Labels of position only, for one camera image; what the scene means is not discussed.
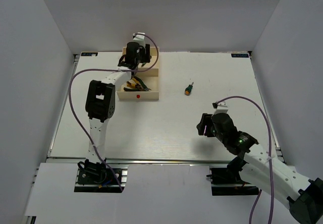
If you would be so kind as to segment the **large yellow-black needle-nose pliers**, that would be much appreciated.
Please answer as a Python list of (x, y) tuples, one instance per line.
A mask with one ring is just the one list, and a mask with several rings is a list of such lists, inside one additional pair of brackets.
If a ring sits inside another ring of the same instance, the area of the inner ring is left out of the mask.
[(132, 83), (136, 83), (136, 88), (130, 88), (130, 89), (138, 89), (138, 90), (140, 90), (141, 89), (141, 84), (140, 84), (140, 82), (137, 80), (137, 79), (135, 79), (135, 78), (132, 78), (129, 82), (132, 82)]

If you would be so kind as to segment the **small yellow-black pliers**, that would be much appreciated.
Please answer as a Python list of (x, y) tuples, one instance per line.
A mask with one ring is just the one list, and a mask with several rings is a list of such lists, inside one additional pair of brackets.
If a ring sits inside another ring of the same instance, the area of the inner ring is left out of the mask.
[(132, 82), (127, 81), (126, 85), (127, 85), (127, 87), (130, 87), (130, 88), (136, 88), (136, 83), (132, 83)]

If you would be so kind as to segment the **green handled cutters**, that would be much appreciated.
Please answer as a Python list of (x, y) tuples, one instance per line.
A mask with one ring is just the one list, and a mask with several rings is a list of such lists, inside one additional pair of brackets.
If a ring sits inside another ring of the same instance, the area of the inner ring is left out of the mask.
[(123, 88), (126, 92), (139, 92), (139, 91), (150, 91), (144, 82), (137, 76), (134, 76), (131, 81), (126, 82), (126, 87)]

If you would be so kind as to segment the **stubby green orange screwdriver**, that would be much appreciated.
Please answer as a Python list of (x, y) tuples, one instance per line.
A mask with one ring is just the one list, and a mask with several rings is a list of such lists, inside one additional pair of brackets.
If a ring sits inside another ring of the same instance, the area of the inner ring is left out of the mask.
[(193, 88), (194, 83), (192, 82), (191, 84), (189, 84), (186, 89), (185, 89), (185, 95), (190, 95), (192, 88)]

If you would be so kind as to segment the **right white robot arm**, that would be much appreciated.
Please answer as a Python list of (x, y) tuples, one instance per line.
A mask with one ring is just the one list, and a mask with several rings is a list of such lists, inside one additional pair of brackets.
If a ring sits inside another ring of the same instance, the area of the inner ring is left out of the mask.
[(248, 133), (238, 131), (227, 113), (203, 113), (198, 135), (216, 137), (235, 158), (227, 165), (228, 178), (255, 185), (274, 194), (299, 223), (317, 223), (322, 218), (322, 179), (306, 177), (265, 149)]

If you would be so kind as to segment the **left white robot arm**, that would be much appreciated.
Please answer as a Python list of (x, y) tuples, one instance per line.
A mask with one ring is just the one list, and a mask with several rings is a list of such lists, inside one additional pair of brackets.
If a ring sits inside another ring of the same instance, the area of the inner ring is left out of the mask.
[(97, 156), (99, 161), (104, 160), (107, 125), (116, 109), (116, 90), (132, 79), (139, 64), (148, 63), (150, 59), (149, 44), (131, 41), (119, 59), (119, 69), (102, 80), (90, 82), (85, 104), (90, 123), (90, 159)]

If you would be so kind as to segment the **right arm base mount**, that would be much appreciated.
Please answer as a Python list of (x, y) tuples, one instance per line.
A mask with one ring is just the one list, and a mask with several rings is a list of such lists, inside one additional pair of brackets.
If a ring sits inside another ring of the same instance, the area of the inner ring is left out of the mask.
[(226, 167), (212, 167), (206, 176), (211, 182), (212, 196), (256, 196), (259, 189), (240, 177), (246, 161), (235, 157)]

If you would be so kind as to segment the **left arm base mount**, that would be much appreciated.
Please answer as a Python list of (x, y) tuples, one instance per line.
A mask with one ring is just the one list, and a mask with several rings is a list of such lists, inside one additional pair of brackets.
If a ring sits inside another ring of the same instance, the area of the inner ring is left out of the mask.
[(122, 193), (125, 187), (125, 169), (111, 171), (104, 163), (88, 159), (77, 163), (78, 172), (74, 187), (76, 193)]

